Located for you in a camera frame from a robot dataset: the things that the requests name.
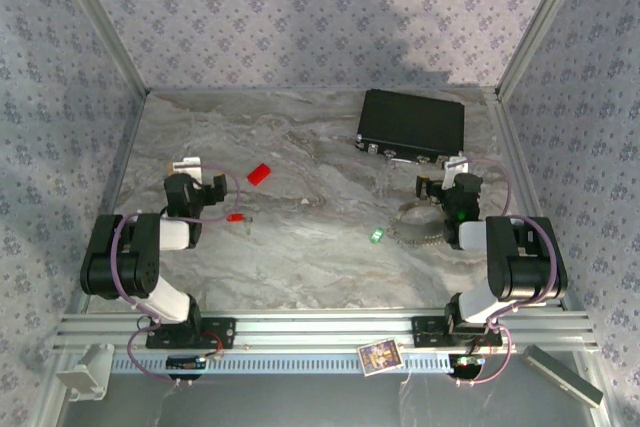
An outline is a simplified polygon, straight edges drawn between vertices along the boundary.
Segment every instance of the small red part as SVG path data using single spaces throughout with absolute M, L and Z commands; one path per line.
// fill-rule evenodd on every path
M 244 214 L 227 215 L 227 222 L 242 222 L 243 220 L 244 220 Z
M 247 179 L 253 185 L 258 185 L 271 173 L 271 168 L 267 164 L 260 164 L 256 169 L 247 175 Z

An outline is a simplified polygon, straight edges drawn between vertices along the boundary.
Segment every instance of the glass panel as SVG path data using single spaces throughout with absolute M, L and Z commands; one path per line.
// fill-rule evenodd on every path
M 554 356 L 575 369 L 571 354 Z M 206 379 L 175 388 L 142 375 L 113 376 L 104 400 L 68 404 L 58 427 L 592 425 L 589 409 L 518 356 L 495 382 L 474 387 L 444 375 L 393 373 Z

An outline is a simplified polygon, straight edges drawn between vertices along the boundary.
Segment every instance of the marble surface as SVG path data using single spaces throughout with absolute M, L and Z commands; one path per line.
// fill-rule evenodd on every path
M 480 90 L 421 94 L 463 102 L 466 153 L 499 159 Z M 203 310 L 442 306 L 485 277 L 485 257 L 447 244 L 369 241 L 414 200 L 418 173 L 442 178 L 443 171 L 358 151 L 363 99 L 363 91 L 152 94 L 117 212 L 159 211 L 168 163 L 200 156 L 239 178 L 238 210 L 253 218 L 249 232 L 244 224 L 207 225 L 196 249 L 161 254 L 162 275 Z M 246 175 L 261 162 L 272 174 L 254 187 Z M 501 174 L 484 165 L 472 172 L 484 177 L 483 215 L 499 214 L 506 195 Z M 230 208 L 235 192 L 228 183 L 227 200 L 203 217 Z M 126 308 L 95 297 L 89 309 Z

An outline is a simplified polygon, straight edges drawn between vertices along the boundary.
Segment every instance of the floral wallpaper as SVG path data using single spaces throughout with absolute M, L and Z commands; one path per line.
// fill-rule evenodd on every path
M 0 425 L 24 426 L 141 99 L 76 0 L 0 9 Z
M 496 85 L 540 0 L 101 0 L 151 89 Z
M 640 0 L 566 0 L 508 106 L 629 425 L 640 425 Z

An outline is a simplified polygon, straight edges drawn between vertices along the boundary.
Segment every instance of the black box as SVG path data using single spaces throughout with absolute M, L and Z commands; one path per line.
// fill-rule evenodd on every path
M 435 162 L 464 150 L 464 105 L 369 90 L 356 139 L 356 147 L 365 152 Z

